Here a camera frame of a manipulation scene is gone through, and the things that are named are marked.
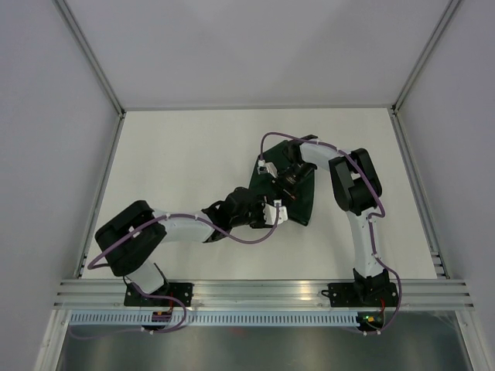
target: metal panel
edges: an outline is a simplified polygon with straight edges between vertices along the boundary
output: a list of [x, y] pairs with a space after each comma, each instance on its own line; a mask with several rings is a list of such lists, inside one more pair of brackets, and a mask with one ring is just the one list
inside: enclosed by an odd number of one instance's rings
[[[73, 329], [77, 335], [114, 331], [114, 326]], [[62, 358], [70, 371], [471, 370], [455, 317], [444, 314], [401, 314], [372, 338], [339, 328], [188, 327], [172, 334], [68, 339]]]

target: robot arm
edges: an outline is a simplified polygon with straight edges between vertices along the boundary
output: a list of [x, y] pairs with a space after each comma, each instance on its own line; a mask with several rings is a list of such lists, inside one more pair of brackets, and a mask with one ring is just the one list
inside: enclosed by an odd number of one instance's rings
[[[353, 269], [355, 281], [349, 290], [352, 291], [350, 295], [358, 299], [358, 305], [372, 305], [380, 299], [384, 299], [387, 305], [394, 305], [395, 286], [391, 284], [387, 270], [375, 258], [381, 255], [376, 220], [370, 218], [371, 215], [377, 215], [376, 200], [357, 170], [338, 150], [318, 145], [318, 138], [314, 136], [303, 139], [306, 142], [292, 141], [292, 160], [296, 164], [293, 167], [303, 168], [311, 165], [327, 170], [331, 175], [335, 200], [346, 212], [350, 223], [355, 254]], [[360, 148], [348, 152], [348, 155], [357, 163], [378, 197], [381, 196], [381, 184], [368, 152]], [[294, 176], [297, 172], [278, 173], [273, 164], [258, 162], [258, 171], [264, 172], [265, 169], [270, 169], [268, 172], [275, 178], [275, 184], [283, 188], [285, 194], [294, 193], [292, 185], [300, 180]], [[332, 287], [338, 289], [339, 285], [333, 284]], [[344, 298], [343, 292], [333, 292], [332, 303], [336, 296], [343, 299], [343, 305], [340, 306], [349, 306], [350, 300], [347, 299], [354, 299]]]
[[[382, 298], [387, 306], [392, 306], [395, 300], [389, 298], [395, 296], [394, 284], [390, 283], [388, 272], [375, 259], [380, 255], [380, 245], [376, 222], [370, 221], [370, 215], [376, 215], [377, 201], [361, 178], [364, 175], [376, 195], [381, 196], [381, 184], [368, 152], [361, 148], [348, 153], [357, 163], [358, 172], [347, 156], [341, 155], [341, 151], [318, 145], [317, 137], [310, 135], [301, 139], [295, 138], [286, 143], [284, 154], [290, 165], [280, 171], [273, 163], [261, 158], [258, 160], [258, 173], [270, 174], [267, 183], [274, 191], [270, 194], [275, 194], [275, 197], [269, 199], [251, 189], [238, 187], [224, 201], [195, 213], [172, 214], [173, 218], [167, 212], [150, 208], [145, 201], [137, 201], [97, 231], [95, 238], [103, 251], [97, 259], [106, 257], [115, 276], [128, 277], [145, 293], [152, 293], [168, 285], [162, 272], [148, 260], [160, 243], [210, 243], [224, 238], [225, 233], [236, 226], [266, 228], [283, 223], [288, 219], [286, 207], [297, 203], [300, 196], [298, 190], [302, 189], [304, 180], [312, 175], [315, 168], [324, 168], [331, 175], [335, 200], [346, 212], [353, 235], [355, 281], [350, 290], [344, 290], [352, 291], [358, 298], [357, 306], [373, 306]], [[139, 232], [129, 238], [130, 232], [137, 228]], [[93, 260], [88, 269], [94, 267]], [[344, 298], [341, 306], [350, 306], [349, 303]]]
[[[130, 232], [157, 218], [159, 221], [122, 241], [118, 249], [112, 249]], [[136, 201], [102, 226], [95, 239], [113, 274], [127, 277], [150, 294], [167, 285], [162, 272], [148, 259], [159, 244], [174, 241], [210, 243], [223, 239], [225, 233], [236, 226], [266, 228], [287, 219], [287, 209], [280, 200], [269, 200], [250, 189], [238, 187], [224, 201], [194, 213], [167, 213], [152, 209], [146, 201]]]
[[[325, 169], [332, 176], [332, 184], [334, 195], [340, 208], [346, 212], [349, 219], [350, 229], [353, 235], [354, 252], [355, 252], [355, 271], [362, 277], [373, 277], [381, 274], [383, 268], [374, 258], [371, 245], [370, 230], [368, 226], [368, 215], [375, 213], [377, 210], [376, 203], [373, 200], [369, 190], [363, 184], [362, 180], [354, 175], [353, 169], [347, 164], [346, 159], [342, 157], [337, 150], [330, 147], [325, 147], [317, 144], [318, 138], [311, 136], [307, 137], [314, 140], [315, 144], [301, 143], [294, 144], [296, 146], [293, 151], [297, 151], [299, 147], [299, 155], [295, 155], [296, 163], [301, 166], [304, 164], [313, 164], [318, 168]], [[354, 158], [361, 164], [368, 179], [376, 186], [377, 194], [381, 195], [381, 185], [377, 174], [371, 163], [370, 156], [364, 149], [359, 149], [350, 153], [351, 158]], [[269, 172], [274, 178], [278, 178], [279, 174], [272, 163], [258, 162], [259, 172]], [[278, 180], [278, 184], [296, 183], [299, 179], [293, 174], [282, 174], [284, 179]], [[286, 193], [293, 193], [292, 190], [287, 190]], [[373, 228], [376, 229], [376, 221], [373, 221]], [[376, 241], [375, 246], [377, 253], [380, 255], [380, 246]]]

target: metal frame edge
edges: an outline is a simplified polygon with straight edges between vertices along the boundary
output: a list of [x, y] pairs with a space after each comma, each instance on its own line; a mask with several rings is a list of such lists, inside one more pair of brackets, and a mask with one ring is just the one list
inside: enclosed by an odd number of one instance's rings
[[107, 187], [108, 178], [110, 177], [111, 166], [114, 163], [115, 153], [117, 152], [118, 141], [121, 137], [122, 127], [124, 126], [125, 114], [118, 118], [118, 122], [115, 125], [114, 132], [112, 134], [111, 145], [108, 148], [108, 152], [105, 155], [104, 167], [101, 170], [100, 180], [98, 182], [97, 191], [94, 197], [94, 201], [91, 205], [91, 211], [89, 219], [84, 227], [84, 241], [80, 248], [80, 258], [77, 262], [76, 270], [74, 271], [74, 277], [80, 277], [83, 273], [84, 263], [86, 260], [86, 254], [90, 248], [94, 228], [96, 226], [98, 213], [100, 212], [101, 204], [103, 202], [103, 196]]
[[398, 111], [402, 107], [402, 104], [404, 104], [406, 98], [409, 95], [409, 92], [415, 85], [416, 80], [419, 78], [419, 75], [421, 74], [429, 58], [435, 51], [440, 39], [449, 27], [463, 1], [464, 0], [450, 0], [449, 4], [447, 4], [447, 6], [445, 7], [439, 21], [433, 29], [432, 34], [430, 35], [428, 41], [426, 42], [426, 45], [421, 51], [418, 60], [416, 60], [415, 65], [412, 67], [412, 71], [409, 73], [408, 79], [405, 81], [404, 85], [402, 86], [401, 92], [399, 93], [397, 99], [393, 104], [393, 108], [395, 111]]
[[457, 311], [456, 317], [473, 370], [494, 370], [493, 355], [488, 349], [476, 312]]
[[[411, 146], [409, 144], [404, 127], [399, 119], [397, 112], [392, 108], [388, 108], [388, 114], [391, 119], [392, 128], [394, 129], [395, 137], [397, 139], [399, 151], [404, 162], [405, 170], [409, 177], [409, 183], [411, 184], [412, 194], [415, 198], [416, 207], [418, 207], [419, 216], [425, 231], [426, 239], [431, 251], [441, 254], [439, 247], [439, 238], [436, 233], [435, 224], [433, 223], [432, 211], [429, 207], [428, 200], [426, 198], [425, 190], [422, 185], [417, 167], [413, 155], [411, 153]], [[449, 278], [448, 267], [445, 262], [444, 270], [445, 275]]]
[[34, 371], [54, 371], [60, 360], [63, 341], [70, 322], [68, 310], [54, 310], [46, 327], [43, 342], [39, 348]]
[[112, 106], [117, 111], [117, 114], [119, 116], [122, 116], [125, 113], [125, 110], [122, 107], [119, 99], [117, 98], [117, 95], [115, 94], [115, 91], [112, 88], [110, 81], [108, 80], [103, 69], [101, 68], [101, 65], [98, 62], [97, 57], [94, 55], [94, 52], [91, 49], [91, 46], [87, 41], [82, 28], [79, 26], [76, 17], [74, 16], [72, 10], [70, 9], [70, 6], [67, 4], [67, 1], [52, 0], [52, 2], [55, 5], [60, 16], [62, 17], [63, 21], [65, 22], [70, 33], [74, 37], [74, 40], [76, 41], [76, 44], [79, 46], [80, 51], [83, 53], [87, 62], [90, 64], [90, 67], [93, 70], [94, 75], [96, 76], [98, 83], [103, 89], [108, 100], [111, 102]]

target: bracket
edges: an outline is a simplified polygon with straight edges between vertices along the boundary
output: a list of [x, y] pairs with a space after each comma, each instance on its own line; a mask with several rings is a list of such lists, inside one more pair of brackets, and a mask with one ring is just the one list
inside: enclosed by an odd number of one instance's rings
[[[193, 299], [193, 286], [189, 282], [172, 282], [169, 286], [163, 286], [153, 293], [153, 295], [172, 296], [180, 300], [188, 308], [191, 306]], [[166, 299], [149, 299], [143, 298], [134, 288], [128, 285], [124, 299], [125, 307], [169, 307], [169, 301]]]

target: dark green plate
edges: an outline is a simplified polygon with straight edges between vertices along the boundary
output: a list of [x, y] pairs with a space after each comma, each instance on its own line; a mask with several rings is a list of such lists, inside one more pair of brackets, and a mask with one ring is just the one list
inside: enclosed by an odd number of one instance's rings
[[[291, 165], [283, 151], [287, 141], [279, 143], [263, 153], [266, 162], [273, 162], [277, 170], [281, 171]], [[258, 159], [254, 164], [253, 174], [249, 182], [249, 189], [258, 195], [266, 195], [270, 199], [277, 199], [277, 193], [271, 186], [270, 174], [258, 174]], [[303, 226], [307, 226], [311, 219], [312, 203], [315, 198], [315, 172], [309, 175], [298, 187], [297, 200], [287, 207], [288, 218]]]

